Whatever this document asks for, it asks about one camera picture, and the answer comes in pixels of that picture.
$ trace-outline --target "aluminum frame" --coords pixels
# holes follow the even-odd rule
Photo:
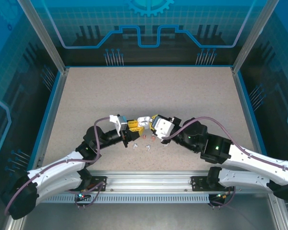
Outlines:
[[[248,38],[246,39],[241,51],[239,52],[237,59],[233,65],[233,72],[237,74],[240,70],[242,64],[244,63],[246,57],[250,53],[251,49],[253,48],[257,38],[261,34],[262,30],[264,29],[265,24],[269,20],[271,14],[274,11],[279,0],[267,0],[267,3],[263,7],[260,15],[258,16]]]

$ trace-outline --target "glass panel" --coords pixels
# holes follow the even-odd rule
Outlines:
[[[288,160],[288,1],[279,1],[240,71],[266,154]]]
[[[26,170],[57,72],[17,1],[1,0],[0,193]],[[0,200],[0,229],[3,211]]]
[[[32,0],[67,66],[232,65],[266,0]]]

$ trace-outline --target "beige work surface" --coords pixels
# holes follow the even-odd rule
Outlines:
[[[253,149],[236,86],[227,67],[125,67],[70,68],[51,132],[44,165],[56,161],[81,144],[86,130],[109,115],[127,119],[161,114],[176,116],[182,123],[192,117],[210,116],[222,123],[242,146]],[[210,121],[208,132],[224,136]],[[114,124],[98,124],[104,132]],[[207,170],[199,154],[171,142],[164,147],[158,139],[122,143],[101,150],[95,170]]]

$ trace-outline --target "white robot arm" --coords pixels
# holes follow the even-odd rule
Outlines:
[[[71,189],[87,191],[96,182],[92,182],[86,167],[98,160],[98,150],[119,142],[127,147],[130,141],[139,138],[149,128],[162,140],[161,143],[175,141],[194,153],[200,153],[201,159],[220,165],[210,168],[205,181],[197,182],[200,187],[209,191],[232,186],[262,188],[288,200],[288,161],[263,156],[239,146],[233,139],[209,134],[207,126],[198,121],[204,118],[207,117],[192,118],[180,127],[181,120],[176,117],[155,115],[127,121],[124,116],[111,115],[108,119],[115,124],[114,130],[104,133],[97,126],[96,130],[94,126],[90,127],[84,142],[63,159],[39,169],[17,172],[1,199],[12,217],[19,219],[50,196]],[[226,169],[229,166],[247,171]]]

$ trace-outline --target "purple cable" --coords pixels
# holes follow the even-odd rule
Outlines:
[[[285,166],[282,166],[282,165],[278,165],[276,163],[273,163],[273,162],[269,162],[269,161],[266,161],[264,159],[261,159],[259,157],[256,157],[256,156],[253,156],[251,155],[250,153],[248,153],[247,151],[245,151],[235,140],[234,138],[229,134],[229,132],[225,129],[225,127],[219,123],[218,121],[216,121],[215,119],[211,118],[211,117],[208,117],[208,116],[201,116],[201,117],[198,117],[198,118],[195,118],[193,119],[192,121],[189,121],[188,123],[186,123],[184,126],[182,126],[178,131],[176,131],[174,134],[170,135],[169,137],[163,137],[162,139],[163,140],[169,140],[169,139],[172,139],[173,137],[175,137],[177,134],[179,134],[181,131],[183,131],[186,127],[188,127],[189,125],[193,124],[194,122],[196,121],[200,121],[200,120],[209,120],[209,121],[213,121],[214,123],[216,123],[218,126],[220,126],[220,128],[224,131],[224,133],[229,137],[229,139],[232,141],[232,143],[241,151],[243,152],[244,154],[246,154],[248,157],[251,157],[255,160],[258,160],[258,161],[261,161],[263,163],[266,163],[266,164],[270,164],[272,166],[275,166],[275,167],[278,167],[280,169],[283,169],[283,170],[288,170],[287,167]]]
[[[86,207],[91,206],[91,205],[96,201],[96,199],[97,199],[97,197],[98,197],[98,195],[99,195],[99,193],[100,193],[100,191],[101,191],[103,185],[104,185],[104,182],[103,182],[103,181],[102,181],[102,182],[99,182],[96,186],[94,186],[94,187],[91,188],[90,190],[87,190],[86,192],[81,193],[81,194],[87,194],[87,193],[93,191],[94,189],[96,189],[97,187],[99,187],[96,196],[94,197],[94,199],[93,199],[89,204],[87,204],[87,205],[83,205],[83,206],[80,206],[80,205],[77,203],[76,200],[75,200],[75,204],[76,204],[78,207],[83,207],[83,208],[86,208]]]
[[[103,120],[108,120],[110,119],[110,117],[104,117],[104,118],[101,118],[101,119],[98,119],[95,121],[94,123],[94,133],[95,133],[95,137],[98,137],[98,133],[97,133],[97,128],[96,128],[96,125],[99,121],[103,121]],[[5,215],[8,215],[9,213],[9,209],[12,205],[12,203],[14,202],[15,198],[20,194],[20,192],[28,185],[30,184],[33,180],[35,180],[36,178],[40,177],[41,174],[43,174],[44,172],[46,172],[47,170],[53,168],[54,166],[57,166],[59,164],[63,164],[63,163],[68,163],[68,162],[86,162],[86,163],[95,163],[98,159],[99,159],[99,156],[100,156],[100,143],[99,143],[99,139],[97,138],[96,139],[96,144],[97,144],[97,155],[96,155],[96,158],[95,160],[80,160],[80,159],[71,159],[71,160],[66,160],[66,161],[59,161],[53,165],[50,165],[46,168],[44,168],[42,171],[40,171],[40,173],[36,174],[35,176],[33,176],[30,180],[28,180],[26,183],[23,184],[23,186],[21,186],[17,192],[13,195],[13,197],[11,198],[11,200],[9,201],[8,205],[6,206],[5,210],[4,210],[4,214]]]

